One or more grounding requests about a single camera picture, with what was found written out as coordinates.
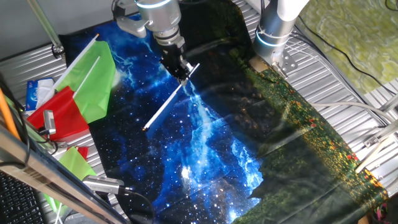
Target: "metal clamp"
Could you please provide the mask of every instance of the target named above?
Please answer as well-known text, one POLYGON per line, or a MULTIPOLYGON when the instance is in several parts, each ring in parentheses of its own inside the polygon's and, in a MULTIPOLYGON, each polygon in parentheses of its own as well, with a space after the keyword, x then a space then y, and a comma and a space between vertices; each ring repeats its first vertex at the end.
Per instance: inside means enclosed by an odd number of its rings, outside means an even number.
POLYGON ((382 142, 383 140, 388 138, 388 136, 390 136, 391 134, 394 134, 398 138, 398 134, 396 133, 397 131, 398 131, 398 120, 394 121, 385 128, 381 129, 378 133, 371 136, 369 139, 367 139, 364 142, 364 144, 367 148, 370 148, 371 146, 378 144, 379 142, 382 142))

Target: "green patterned cloth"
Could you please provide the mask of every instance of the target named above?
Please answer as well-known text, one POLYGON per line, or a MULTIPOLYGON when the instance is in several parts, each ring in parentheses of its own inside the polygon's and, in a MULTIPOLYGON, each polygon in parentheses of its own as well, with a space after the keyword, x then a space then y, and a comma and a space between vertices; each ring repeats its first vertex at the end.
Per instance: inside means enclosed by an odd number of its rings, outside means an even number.
POLYGON ((254 52, 239 9, 219 0, 198 10, 212 21, 206 32, 192 26, 202 42, 234 37, 240 44, 190 58, 203 62, 204 84, 196 88, 212 86, 217 100, 203 100, 233 119, 234 135, 263 161, 264 181, 251 195, 261 201, 233 223, 354 223, 385 201, 384 187, 368 170, 355 173, 355 153, 318 112, 273 69, 258 73, 250 66, 254 52))
MULTIPOLYGON (((396 8, 395 0, 388 0, 388 5, 396 8)), ((384 0, 310 0, 301 16, 311 30, 346 52, 359 69, 383 84, 398 78, 398 12, 388 10, 384 0)), ((362 93, 379 87, 356 71, 343 54, 306 30, 299 19, 297 25, 362 93)))

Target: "black keyboard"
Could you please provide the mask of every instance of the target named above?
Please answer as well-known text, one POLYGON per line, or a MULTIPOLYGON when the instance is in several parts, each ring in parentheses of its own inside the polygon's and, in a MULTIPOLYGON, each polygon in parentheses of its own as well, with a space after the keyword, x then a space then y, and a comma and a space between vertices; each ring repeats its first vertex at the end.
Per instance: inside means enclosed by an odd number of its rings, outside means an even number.
POLYGON ((45 223, 37 192, 3 172, 0 172, 0 223, 45 223))

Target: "blue label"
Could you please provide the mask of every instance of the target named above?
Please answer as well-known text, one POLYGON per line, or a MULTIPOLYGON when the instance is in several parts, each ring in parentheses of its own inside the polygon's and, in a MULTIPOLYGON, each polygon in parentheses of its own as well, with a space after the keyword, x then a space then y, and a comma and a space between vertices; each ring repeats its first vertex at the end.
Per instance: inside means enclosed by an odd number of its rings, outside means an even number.
POLYGON ((37 82, 28 81, 26 89, 26 111, 36 110, 37 105, 37 82))

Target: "light green cloth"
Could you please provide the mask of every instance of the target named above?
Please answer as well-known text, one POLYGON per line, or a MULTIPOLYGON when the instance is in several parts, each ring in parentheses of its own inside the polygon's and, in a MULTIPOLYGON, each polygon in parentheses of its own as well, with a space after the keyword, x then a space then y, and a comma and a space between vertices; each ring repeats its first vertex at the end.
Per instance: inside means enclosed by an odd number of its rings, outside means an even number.
MULTIPOLYGON (((59 160, 65 168, 74 174, 79 180, 83 180, 87 175, 96 175, 90 165, 75 147, 71 147, 59 160)), ((45 199, 50 204, 51 209, 56 213, 60 202, 44 194, 45 199)))
MULTIPOLYGON (((395 0, 387 3, 396 8, 395 0)), ((362 71, 383 84, 398 78, 398 12, 388 10, 384 0, 310 0, 300 15, 311 30, 346 52, 362 71)), ((296 24, 362 93, 380 87, 306 30, 300 19, 296 24)))
POLYGON ((106 116, 115 70, 109 45, 103 41, 96 41, 62 80, 57 91, 61 91, 66 86, 73 91, 79 89, 75 102, 81 115, 87 123, 96 121, 106 116), (100 56, 99 60, 79 89, 98 56, 100 56))

